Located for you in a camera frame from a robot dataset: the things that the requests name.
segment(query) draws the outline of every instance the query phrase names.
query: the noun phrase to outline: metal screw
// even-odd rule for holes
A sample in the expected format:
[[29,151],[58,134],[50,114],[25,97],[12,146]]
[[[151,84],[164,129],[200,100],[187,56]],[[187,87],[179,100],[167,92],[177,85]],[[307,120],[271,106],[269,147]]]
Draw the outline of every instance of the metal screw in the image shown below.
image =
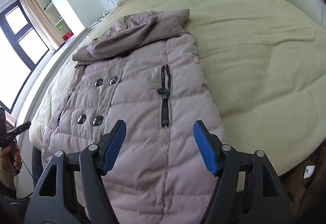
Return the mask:
[[54,155],[56,157],[61,157],[63,155],[63,151],[62,150],[58,150]]
[[258,150],[256,153],[257,153],[257,156],[259,156],[259,157],[264,157],[265,156],[265,153],[263,151],[261,151],[261,150]]
[[88,149],[90,151],[95,151],[95,150],[97,150],[97,145],[96,144],[89,145]]
[[230,145],[227,145],[227,144],[224,144],[222,146],[222,149],[225,150],[225,151],[230,151],[231,150],[231,146]]

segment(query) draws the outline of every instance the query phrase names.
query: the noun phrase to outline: bed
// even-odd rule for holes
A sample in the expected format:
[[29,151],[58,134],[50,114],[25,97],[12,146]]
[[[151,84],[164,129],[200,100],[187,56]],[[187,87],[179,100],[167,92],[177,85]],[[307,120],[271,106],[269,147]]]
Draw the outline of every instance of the bed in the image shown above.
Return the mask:
[[[76,51],[124,15],[190,9],[185,29],[197,41],[205,78],[227,141],[238,151],[262,149],[282,175],[326,136],[326,32],[285,0],[121,0]],[[67,59],[48,87],[29,130],[42,134],[70,84]]]

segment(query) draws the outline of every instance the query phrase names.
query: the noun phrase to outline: black button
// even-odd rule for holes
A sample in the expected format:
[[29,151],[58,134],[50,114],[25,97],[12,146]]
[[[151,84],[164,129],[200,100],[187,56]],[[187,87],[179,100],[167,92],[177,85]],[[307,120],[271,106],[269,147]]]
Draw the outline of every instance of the black button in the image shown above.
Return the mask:
[[82,123],[85,122],[85,120],[86,120],[86,115],[85,115],[85,114],[81,114],[81,115],[78,117],[77,122],[78,122],[78,124],[82,124]]
[[111,80],[110,80],[110,85],[115,84],[118,80],[117,76],[114,76]]
[[102,121],[103,117],[101,115],[98,115],[93,119],[93,125],[100,125]]
[[100,85],[102,85],[102,83],[103,83],[103,79],[98,79],[95,81],[95,86],[99,87]]

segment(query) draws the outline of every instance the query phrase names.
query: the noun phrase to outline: window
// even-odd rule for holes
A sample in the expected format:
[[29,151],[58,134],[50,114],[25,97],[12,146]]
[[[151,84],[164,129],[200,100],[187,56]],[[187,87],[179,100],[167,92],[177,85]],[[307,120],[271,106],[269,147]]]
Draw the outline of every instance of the window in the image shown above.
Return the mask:
[[0,105],[9,113],[47,52],[19,1],[0,13]]

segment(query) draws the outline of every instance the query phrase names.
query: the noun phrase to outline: zipper pull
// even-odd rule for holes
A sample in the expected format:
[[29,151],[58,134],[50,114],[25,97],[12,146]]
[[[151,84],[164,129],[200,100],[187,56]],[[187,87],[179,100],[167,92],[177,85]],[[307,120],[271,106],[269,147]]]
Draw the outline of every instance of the zipper pull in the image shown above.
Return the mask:
[[169,96],[170,96],[170,93],[169,93],[169,91],[167,89],[160,88],[160,89],[157,90],[157,92],[158,92],[158,94],[161,95],[163,100],[167,100],[169,98]]

